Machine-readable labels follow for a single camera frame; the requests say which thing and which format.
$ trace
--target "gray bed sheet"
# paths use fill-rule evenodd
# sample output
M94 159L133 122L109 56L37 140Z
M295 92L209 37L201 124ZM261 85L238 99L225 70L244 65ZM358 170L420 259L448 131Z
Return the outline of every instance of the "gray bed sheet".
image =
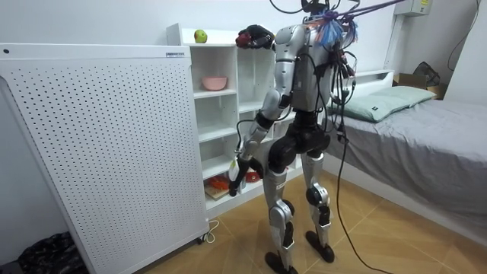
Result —
M487 107L430 100L345 128L347 163L487 232ZM341 158L343 145L327 152Z

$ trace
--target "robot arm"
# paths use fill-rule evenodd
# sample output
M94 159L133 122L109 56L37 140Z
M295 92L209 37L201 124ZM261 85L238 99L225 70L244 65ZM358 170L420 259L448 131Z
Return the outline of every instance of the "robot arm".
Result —
M253 25L247 28L247 32L245 30L240 32L236 42L242 48L255 49L258 48L257 44L262 45L260 47L270 48L272 41L269 43L263 39L263 37L269 37L269 33L263 27ZM306 27L303 25L283 28L275 37L275 87L267 93L262 108L256 115L249 131L244 134L243 141L238 148L238 154L231 163L229 170L231 196L237 194L237 188L249 167L260 171L260 176L262 176L262 166L253 158L253 155L266 137L272 124L281 116L282 111L291 104L296 57L305 44Z

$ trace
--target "light green pillow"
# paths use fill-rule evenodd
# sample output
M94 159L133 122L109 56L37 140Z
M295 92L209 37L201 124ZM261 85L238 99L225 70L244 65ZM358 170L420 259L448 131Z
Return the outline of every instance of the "light green pillow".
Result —
M414 107L416 104L432 99L436 94L420 88L397 86L384 88L373 95L401 98L408 102L409 107Z
M352 97L345 105L344 114L347 117L377 123L391 113L408 106L408 103L400 97L370 94L363 97ZM332 111L335 113L338 111L336 104L333 104Z

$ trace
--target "black bag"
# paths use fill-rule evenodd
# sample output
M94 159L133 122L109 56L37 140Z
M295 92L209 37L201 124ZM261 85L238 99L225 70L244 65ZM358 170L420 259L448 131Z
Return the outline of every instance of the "black bag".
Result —
M69 232L36 242L18 257L25 274L88 274Z

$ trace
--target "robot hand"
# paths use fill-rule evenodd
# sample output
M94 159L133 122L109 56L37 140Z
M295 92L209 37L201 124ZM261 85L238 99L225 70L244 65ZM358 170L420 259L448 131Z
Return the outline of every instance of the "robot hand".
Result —
M249 167L254 169L259 177L264 178L263 166L255 158L251 158L250 161L245 161L244 159L237 155L235 159L230 164L230 170L228 171L228 177L230 178L230 186L228 187L230 196L234 197L237 195L237 189L245 178L245 174L249 170Z
M238 33L235 43L241 49L271 49L274 39L271 31L259 25L252 25Z

